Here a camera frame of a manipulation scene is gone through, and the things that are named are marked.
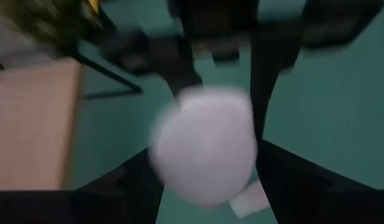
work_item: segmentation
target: white ball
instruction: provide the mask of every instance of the white ball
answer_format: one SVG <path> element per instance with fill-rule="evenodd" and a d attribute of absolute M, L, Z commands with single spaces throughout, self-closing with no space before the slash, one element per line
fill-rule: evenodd
<path fill-rule="evenodd" d="M 157 121 L 149 158 L 164 185 L 215 206 L 248 183 L 256 161 L 251 101 L 231 88 L 191 88 Z"/>

